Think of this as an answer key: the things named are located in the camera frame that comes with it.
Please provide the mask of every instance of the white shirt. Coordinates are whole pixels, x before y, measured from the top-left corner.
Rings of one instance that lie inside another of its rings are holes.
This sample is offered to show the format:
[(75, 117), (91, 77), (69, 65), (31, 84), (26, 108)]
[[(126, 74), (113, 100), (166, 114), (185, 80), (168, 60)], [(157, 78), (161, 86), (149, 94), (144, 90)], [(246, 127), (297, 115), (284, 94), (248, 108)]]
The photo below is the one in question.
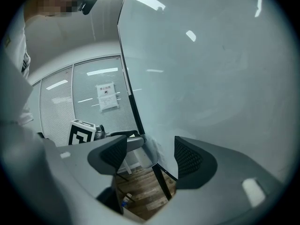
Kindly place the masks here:
[[(11, 59), (12, 63), (16, 66), (18, 71), (22, 73), (23, 77), (27, 79), (29, 74), (30, 57), (28, 56), (26, 50), (24, 29), (25, 20), (22, 6), (13, 18), (11, 25), (3, 38), (3, 46), (5, 53)], [(33, 116), (30, 113), (30, 109), (26, 103), (18, 123), (20, 125), (25, 125), (32, 120)]]

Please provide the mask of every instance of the white wall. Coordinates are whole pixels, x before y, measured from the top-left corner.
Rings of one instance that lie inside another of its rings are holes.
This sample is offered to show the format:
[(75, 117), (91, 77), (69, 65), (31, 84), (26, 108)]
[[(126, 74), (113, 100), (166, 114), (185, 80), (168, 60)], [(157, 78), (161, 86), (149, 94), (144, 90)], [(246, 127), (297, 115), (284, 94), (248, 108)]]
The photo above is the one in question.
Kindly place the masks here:
[(35, 83), (37, 80), (46, 75), (59, 70), (66, 65), (99, 56), (106, 56), (112, 54), (120, 54), (120, 44), (118, 41), (108, 41), (102, 43), (92, 43), (89, 45), (81, 46), (76, 49), (70, 50), (57, 56), (45, 64), (41, 64), (38, 69), (29, 73), (28, 81), (30, 84)]

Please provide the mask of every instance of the wooden floor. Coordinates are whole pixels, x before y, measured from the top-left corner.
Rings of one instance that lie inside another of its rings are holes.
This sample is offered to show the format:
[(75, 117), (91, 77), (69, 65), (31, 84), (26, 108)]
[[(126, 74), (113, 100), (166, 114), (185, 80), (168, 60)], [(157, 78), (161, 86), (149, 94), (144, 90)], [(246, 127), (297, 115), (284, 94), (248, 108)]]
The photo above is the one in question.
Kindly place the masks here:
[[(118, 188), (126, 193), (132, 195), (135, 202), (129, 201), (127, 209), (141, 217), (148, 220), (156, 214), (162, 207), (168, 203), (168, 200), (161, 189), (152, 168), (143, 169), (137, 167), (132, 169), (132, 174), (127, 172), (120, 173), (120, 175), (129, 181), (125, 181), (121, 177), (116, 177)], [(171, 195), (175, 195), (175, 181), (163, 172), (165, 181), (169, 187)], [(122, 201), (124, 194), (119, 192), (119, 198)]]

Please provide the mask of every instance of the ceiling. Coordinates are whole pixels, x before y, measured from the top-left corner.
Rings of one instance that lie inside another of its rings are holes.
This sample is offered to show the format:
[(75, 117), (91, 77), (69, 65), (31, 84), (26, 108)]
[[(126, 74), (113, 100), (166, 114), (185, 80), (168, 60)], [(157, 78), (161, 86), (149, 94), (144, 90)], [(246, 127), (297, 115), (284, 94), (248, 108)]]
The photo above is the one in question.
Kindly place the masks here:
[(119, 40), (117, 21), (123, 0), (98, 0), (90, 14), (35, 17), (26, 23), (27, 52), (33, 72), (47, 61), (77, 47)]

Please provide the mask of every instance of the glass wall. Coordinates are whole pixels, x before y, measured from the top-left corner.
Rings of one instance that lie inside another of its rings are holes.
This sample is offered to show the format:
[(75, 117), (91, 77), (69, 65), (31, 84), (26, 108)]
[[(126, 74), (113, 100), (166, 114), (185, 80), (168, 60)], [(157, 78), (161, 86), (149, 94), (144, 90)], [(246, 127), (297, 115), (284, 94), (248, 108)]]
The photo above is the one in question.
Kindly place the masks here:
[[(119, 107), (100, 111), (96, 85), (114, 83)], [(137, 130), (120, 57), (74, 66), (73, 102), (76, 119), (102, 124), (108, 133)]]

